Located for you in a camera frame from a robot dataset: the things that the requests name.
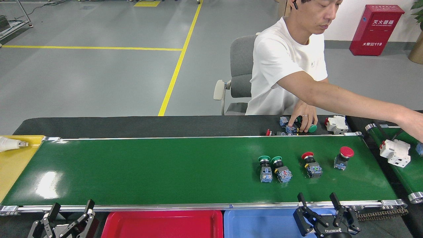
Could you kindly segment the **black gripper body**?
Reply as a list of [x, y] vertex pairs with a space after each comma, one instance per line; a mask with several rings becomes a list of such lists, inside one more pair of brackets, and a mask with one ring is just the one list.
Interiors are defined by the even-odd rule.
[[339, 226], [334, 226], [329, 223], [328, 227], [316, 222], [314, 225], [315, 235], [317, 238], [351, 238], [352, 235], [348, 232], [348, 226], [345, 223], [340, 223]]

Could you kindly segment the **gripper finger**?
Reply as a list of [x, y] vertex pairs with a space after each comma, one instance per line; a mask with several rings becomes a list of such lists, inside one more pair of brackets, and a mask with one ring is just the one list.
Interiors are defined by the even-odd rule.
[[298, 193], [297, 198], [302, 205], [295, 210], [293, 216], [301, 235], [305, 237], [316, 228], [318, 223], [325, 227], [326, 222], [323, 220], [323, 216], [308, 208], [303, 193]]
[[93, 211], [94, 205], [95, 202], [92, 199], [89, 199], [83, 215], [64, 229], [65, 238], [94, 237], [99, 225], [99, 220], [95, 217], [95, 212]]
[[27, 235], [28, 238], [42, 238], [43, 232], [46, 233], [45, 238], [56, 238], [54, 232], [54, 220], [56, 220], [57, 215], [59, 214], [59, 209], [61, 205], [55, 202], [50, 211], [44, 214], [44, 217], [41, 220], [35, 220], [30, 228], [30, 232]]
[[361, 229], [358, 227], [358, 218], [355, 211], [352, 208], [347, 208], [342, 205], [337, 198], [337, 195], [333, 192], [330, 194], [331, 202], [336, 210], [333, 225], [339, 226], [340, 223], [345, 223], [348, 226], [348, 232], [351, 235], [358, 234]]

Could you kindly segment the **person's left hand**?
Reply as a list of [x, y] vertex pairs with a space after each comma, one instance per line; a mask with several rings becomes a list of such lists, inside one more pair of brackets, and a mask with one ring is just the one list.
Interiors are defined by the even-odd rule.
[[297, 117], [301, 117], [301, 125], [299, 127], [300, 132], [308, 132], [312, 124], [318, 122], [316, 107], [305, 103], [302, 100], [298, 100], [295, 104], [293, 112], [291, 114], [288, 126], [292, 127]]

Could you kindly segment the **person's right hand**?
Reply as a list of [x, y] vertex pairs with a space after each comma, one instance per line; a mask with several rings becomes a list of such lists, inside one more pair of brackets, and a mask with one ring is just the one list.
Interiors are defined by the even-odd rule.
[[399, 117], [397, 124], [409, 135], [423, 142], [423, 114], [410, 111]]

